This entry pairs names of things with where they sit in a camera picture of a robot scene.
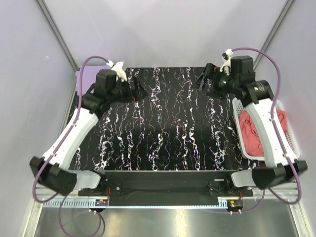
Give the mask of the purple t shirt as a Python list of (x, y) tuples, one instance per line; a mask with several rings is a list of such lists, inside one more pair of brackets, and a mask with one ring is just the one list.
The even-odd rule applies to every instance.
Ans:
[(109, 66), (85, 66), (82, 76), (82, 95), (84, 95), (90, 86), (96, 82), (96, 75), (102, 69), (110, 69)]

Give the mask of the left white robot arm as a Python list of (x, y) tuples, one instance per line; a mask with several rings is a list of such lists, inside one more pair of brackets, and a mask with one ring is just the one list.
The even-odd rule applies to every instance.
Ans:
[(56, 142), (42, 157), (34, 156), (30, 160), (35, 176), (33, 185), (41, 184), (63, 196), (73, 190), (100, 188), (101, 173), (69, 169), (74, 154), (113, 103), (141, 101), (147, 96), (136, 76), (132, 81), (121, 81), (116, 73), (101, 70), (96, 82), (80, 97), (81, 104)]

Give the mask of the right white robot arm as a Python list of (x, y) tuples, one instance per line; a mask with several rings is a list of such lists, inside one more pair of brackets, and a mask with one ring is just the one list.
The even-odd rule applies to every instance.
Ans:
[(307, 171), (308, 165), (305, 160), (299, 160), (289, 146), (278, 120), (276, 98), (267, 81), (255, 79), (252, 59), (234, 59), (231, 65), (222, 67), (208, 63), (194, 88), (220, 99), (234, 95), (254, 122), (265, 167), (232, 173), (230, 179), (234, 187), (265, 190), (290, 181), (299, 182), (299, 176)]

